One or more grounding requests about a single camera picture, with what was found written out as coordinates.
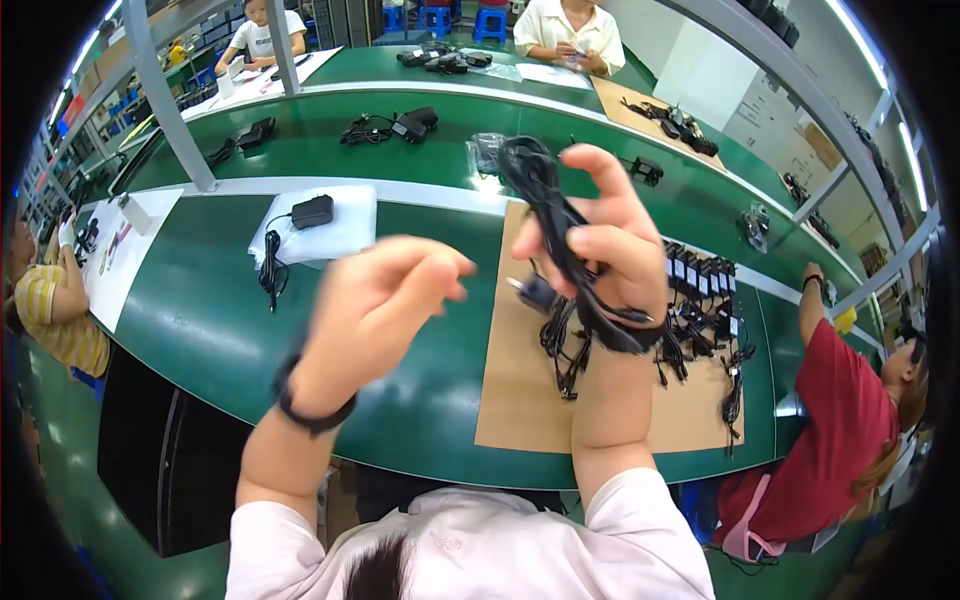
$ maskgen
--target fluorescent light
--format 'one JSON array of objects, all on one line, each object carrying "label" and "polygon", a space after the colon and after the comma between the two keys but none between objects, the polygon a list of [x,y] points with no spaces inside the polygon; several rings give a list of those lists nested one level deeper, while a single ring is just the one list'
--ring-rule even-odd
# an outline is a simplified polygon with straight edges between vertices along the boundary
[{"label": "fluorescent light", "polygon": [[913,137],[902,121],[900,121],[900,136],[903,138],[903,145],[906,146],[906,157],[910,160],[910,170],[913,171],[913,184],[917,188],[917,202],[920,203],[920,210],[926,212],[924,176],[920,173],[920,161],[917,160],[917,153],[913,151]]},{"label": "fluorescent light", "polygon": [[60,112],[60,105],[63,104],[63,98],[66,96],[66,91],[62,91],[60,96],[57,98],[57,102],[54,104],[54,111],[50,113],[50,121],[48,125],[53,127],[54,122],[57,121],[57,113]]},{"label": "fluorescent light", "polygon": [[90,46],[93,45],[93,40],[95,40],[99,34],[100,34],[99,30],[93,32],[93,35],[90,36],[90,38],[86,41],[86,43],[84,44],[84,47],[80,49],[80,55],[77,57],[77,61],[73,63],[73,69],[70,70],[71,73],[73,74],[77,73],[77,69],[80,68],[80,63],[84,61],[84,57],[86,56],[86,53],[90,51]]},{"label": "fluorescent light", "polygon": [[104,15],[104,20],[109,21],[113,14],[120,9],[121,0],[117,0],[113,3],[113,6],[110,7],[110,10],[107,11],[107,14]]},{"label": "fluorescent light", "polygon": [[883,68],[880,66],[880,63],[876,61],[874,53],[871,52],[870,46],[867,45],[867,40],[863,38],[863,36],[860,34],[860,30],[858,30],[856,25],[853,24],[853,20],[847,14],[847,11],[843,8],[843,5],[840,4],[839,0],[827,0],[827,4],[833,9],[834,12],[837,13],[837,17],[840,19],[840,22],[843,23],[843,26],[847,28],[848,32],[850,32],[850,35],[853,37],[853,41],[856,42],[856,46],[860,49],[860,52],[863,53],[863,56],[870,64],[870,70],[874,72],[874,77],[876,77],[880,87],[886,89],[887,77],[883,74]]}]

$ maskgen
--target white glove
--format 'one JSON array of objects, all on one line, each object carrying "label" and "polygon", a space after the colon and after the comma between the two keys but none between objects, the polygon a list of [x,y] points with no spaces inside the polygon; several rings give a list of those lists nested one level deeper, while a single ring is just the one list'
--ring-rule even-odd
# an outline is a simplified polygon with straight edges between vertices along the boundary
[{"label": "white glove", "polygon": [[62,224],[57,231],[57,239],[60,240],[61,248],[64,246],[73,246],[77,238],[77,232],[74,230],[74,226],[76,225],[77,213],[71,212],[70,216],[67,217],[66,223]]}]

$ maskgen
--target red shirt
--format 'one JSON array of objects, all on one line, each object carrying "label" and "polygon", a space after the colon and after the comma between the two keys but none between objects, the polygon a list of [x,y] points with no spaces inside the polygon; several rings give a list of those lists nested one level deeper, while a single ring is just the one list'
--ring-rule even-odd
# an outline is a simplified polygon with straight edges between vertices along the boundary
[{"label": "red shirt", "polygon": [[[844,516],[866,494],[854,497],[853,481],[900,432],[897,409],[880,378],[826,319],[806,348],[796,389],[808,414],[806,428],[774,470],[750,519],[750,531],[771,542],[798,540]],[[743,517],[768,470],[752,468],[724,481],[715,542],[722,543]]]}]

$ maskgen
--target pink apron strap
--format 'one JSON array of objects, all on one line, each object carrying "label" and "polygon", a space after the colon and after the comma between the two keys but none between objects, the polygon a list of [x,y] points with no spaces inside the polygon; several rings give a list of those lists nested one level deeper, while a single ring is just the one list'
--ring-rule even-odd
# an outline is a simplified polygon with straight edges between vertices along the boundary
[{"label": "pink apron strap", "polygon": [[771,543],[764,541],[756,533],[750,531],[750,519],[754,517],[756,509],[760,505],[760,499],[763,498],[763,495],[766,493],[767,484],[769,483],[769,473],[763,475],[763,477],[760,477],[760,483],[756,485],[754,497],[750,500],[750,506],[747,507],[747,511],[743,514],[743,517],[737,521],[737,523],[733,526],[723,540],[723,551],[727,554],[749,563],[755,563],[756,561],[748,556],[750,540],[758,543],[760,547],[763,548],[763,550],[770,556],[779,556],[780,554],[783,554],[783,550],[786,548],[785,543]]}]

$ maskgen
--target white t-shirt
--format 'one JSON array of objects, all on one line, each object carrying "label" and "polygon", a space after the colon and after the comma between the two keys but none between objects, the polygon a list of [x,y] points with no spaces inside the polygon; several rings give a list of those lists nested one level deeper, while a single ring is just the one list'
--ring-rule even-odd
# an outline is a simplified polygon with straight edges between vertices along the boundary
[{"label": "white t-shirt", "polygon": [[707,560],[651,468],[597,492],[586,527],[505,492],[444,488],[359,525],[329,555],[296,511],[245,504],[230,522],[227,599],[341,598],[346,566],[391,534],[412,560],[405,597],[713,598]]},{"label": "white t-shirt", "polygon": [[[283,14],[287,17],[287,33],[291,36],[296,32],[306,31],[306,26],[303,25],[299,14],[293,11],[284,11]],[[257,27],[253,21],[246,21],[240,26],[237,33],[233,34],[233,39],[230,41],[230,48],[236,48],[238,50],[247,48],[247,53],[251,59],[276,56],[274,53],[274,43],[270,40],[270,28]]]},{"label": "white t-shirt", "polygon": [[[593,16],[579,32],[573,31],[573,26],[566,18],[564,7],[560,0],[532,0],[527,3],[520,19],[514,26],[514,44],[516,51],[527,56],[534,46],[556,48],[562,41],[568,41],[578,50],[596,50],[607,64],[609,75],[613,75],[627,63],[623,55],[623,43],[620,41],[620,30],[616,27],[616,19],[609,12],[600,7],[593,7]],[[554,60],[556,64],[571,69],[581,70],[576,62]]]}]

